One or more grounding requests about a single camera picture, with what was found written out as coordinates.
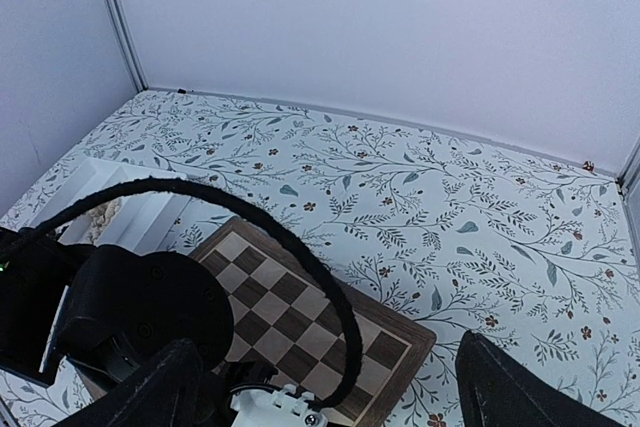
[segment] checkered board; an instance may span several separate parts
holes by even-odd
[[[320,398],[342,378],[345,342],[335,310],[311,277],[273,239],[231,219],[191,257],[229,294],[235,335],[227,361],[267,360],[272,384],[293,383]],[[342,284],[364,345],[351,395],[325,412],[352,426],[378,426],[391,413],[435,343],[435,334]]]

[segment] dark square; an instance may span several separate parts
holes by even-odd
[[[288,339],[297,342],[310,325],[311,319],[299,312],[297,309],[289,307],[287,311],[276,321],[274,327]]]
[[[200,263],[204,265],[214,277],[217,277],[230,264],[226,257],[223,257],[217,250],[212,251],[207,255],[207,258]]]
[[[252,308],[266,293],[267,289],[263,285],[249,277],[233,291],[233,296],[247,307]]]
[[[342,339],[336,339],[331,348],[324,354],[322,363],[342,374],[344,372],[344,362],[347,354],[347,345]]]
[[[338,320],[336,309],[334,309],[331,304],[324,308],[322,313],[316,319],[316,322],[336,337],[339,337],[342,334],[342,326],[340,325],[340,320]]]
[[[262,264],[265,259],[266,257],[264,255],[249,246],[244,249],[238,257],[236,257],[233,263],[244,270],[247,274],[251,275],[254,270],[260,267],[260,264]]]
[[[293,304],[300,294],[305,291],[307,284],[296,279],[289,272],[284,274],[282,278],[271,287],[271,292],[284,300],[287,304]]]
[[[242,356],[242,359],[240,359],[240,362],[257,362],[257,361],[263,361],[267,363],[269,362],[262,355],[260,355],[260,352],[258,352],[257,350],[254,350],[253,347],[249,349],[249,352],[247,352]]]
[[[407,347],[407,344],[394,339],[385,332],[380,332],[367,350],[366,355],[387,369],[393,369]]]
[[[294,345],[289,349],[289,352],[284,354],[284,357],[280,359],[276,367],[299,384],[309,375],[309,372],[317,363],[316,359],[297,345]]]
[[[362,390],[360,387],[355,386],[349,397],[340,403],[335,409],[343,415],[346,415],[351,420],[356,420],[362,411],[365,409],[373,397]]]
[[[252,311],[240,319],[235,326],[236,334],[249,345],[255,345],[269,330],[269,324]]]

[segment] chessboard border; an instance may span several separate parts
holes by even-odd
[[[285,250],[275,239],[263,233],[257,226],[240,217],[229,219],[202,242],[189,257],[202,262],[231,233],[240,236],[257,250],[262,251],[317,287],[311,276],[300,266],[292,254]],[[354,310],[357,310],[358,314],[372,320],[410,346],[400,365],[395,368],[391,378],[377,395],[378,408],[375,410],[369,409],[358,424],[382,425],[397,403],[398,392],[403,394],[406,392],[409,384],[422,367],[427,355],[431,352],[436,343],[436,334],[391,309],[381,310],[379,302],[339,279],[336,279],[336,281],[351,303],[357,306]]]

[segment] white tray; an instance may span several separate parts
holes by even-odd
[[[89,194],[121,182],[149,177],[187,178],[186,174],[182,173],[88,158],[49,199],[30,225],[37,226]],[[189,197],[169,193],[150,192],[122,197],[120,210],[95,245],[115,244],[138,255],[155,252],[188,201]],[[89,215],[78,217],[60,237],[60,242],[87,242],[90,223]]]

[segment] black cable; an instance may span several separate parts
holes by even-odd
[[[265,230],[296,258],[335,307],[346,343],[345,367],[342,380],[331,395],[324,400],[312,402],[311,406],[317,409],[335,407],[346,399],[356,385],[362,366],[362,337],[353,314],[351,302],[349,302],[329,269],[294,233],[280,225],[271,215],[259,207],[216,187],[180,179],[153,178],[133,180],[114,185],[78,200],[72,206],[67,207],[51,219],[42,222],[32,231],[22,235],[14,243],[0,251],[0,264],[9,260],[12,255],[28,247],[31,243],[41,239],[48,232],[70,222],[98,205],[118,197],[143,194],[145,192],[171,192],[196,197],[205,202],[225,207],[234,214]]]

